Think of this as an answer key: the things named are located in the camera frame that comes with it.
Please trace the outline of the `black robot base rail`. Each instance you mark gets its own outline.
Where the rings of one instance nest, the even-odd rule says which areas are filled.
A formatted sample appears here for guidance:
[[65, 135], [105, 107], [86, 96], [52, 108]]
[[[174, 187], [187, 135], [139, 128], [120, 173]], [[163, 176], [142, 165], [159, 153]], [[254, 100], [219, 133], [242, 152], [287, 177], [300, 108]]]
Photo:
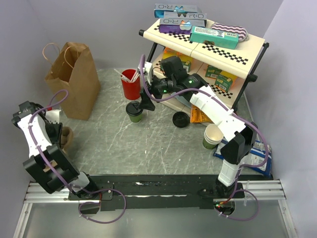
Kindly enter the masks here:
[[96, 175], [91, 176], [102, 196], [70, 193], [70, 201], [101, 202], [102, 211], [116, 209], [214, 209], [233, 190], [220, 187], [216, 175]]

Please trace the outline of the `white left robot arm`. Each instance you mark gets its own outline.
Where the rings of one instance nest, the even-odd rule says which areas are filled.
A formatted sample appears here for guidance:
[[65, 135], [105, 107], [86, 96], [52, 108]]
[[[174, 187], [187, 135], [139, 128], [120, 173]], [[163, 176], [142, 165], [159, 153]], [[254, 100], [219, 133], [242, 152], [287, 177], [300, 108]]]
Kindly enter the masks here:
[[11, 121], [22, 130], [29, 146], [24, 169], [49, 194], [67, 187], [78, 197], [95, 198], [96, 183], [72, 164], [61, 147], [62, 123], [50, 122], [46, 115], [43, 106], [29, 101], [13, 114]]

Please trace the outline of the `cardboard cup carrier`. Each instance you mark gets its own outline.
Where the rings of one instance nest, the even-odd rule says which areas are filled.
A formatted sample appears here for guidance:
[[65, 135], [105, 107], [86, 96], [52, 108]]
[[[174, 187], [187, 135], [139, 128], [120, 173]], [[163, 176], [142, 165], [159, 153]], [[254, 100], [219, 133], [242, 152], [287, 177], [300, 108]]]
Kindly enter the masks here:
[[74, 138], [74, 133], [73, 130], [67, 126], [64, 126], [62, 128], [62, 132], [61, 132], [61, 148], [64, 151], [67, 151], [70, 147], [70, 145], [72, 144]]

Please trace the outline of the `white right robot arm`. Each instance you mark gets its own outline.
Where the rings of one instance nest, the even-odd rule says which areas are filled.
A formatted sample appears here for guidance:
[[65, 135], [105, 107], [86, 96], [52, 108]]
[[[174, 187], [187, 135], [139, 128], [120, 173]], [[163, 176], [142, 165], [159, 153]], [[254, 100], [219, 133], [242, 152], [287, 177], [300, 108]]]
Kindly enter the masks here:
[[141, 55], [138, 72], [143, 85], [139, 109], [154, 111], [154, 102], [182, 96], [205, 113], [227, 140], [221, 151], [224, 161], [218, 175], [216, 191], [219, 196], [228, 197], [232, 194], [233, 184], [244, 165], [242, 159], [250, 152], [259, 133], [257, 126], [238, 117], [229, 109], [201, 76], [196, 73], [188, 74], [178, 57], [166, 58], [161, 65], [165, 78], [159, 79], [152, 74], [152, 64], [145, 60], [145, 55]]

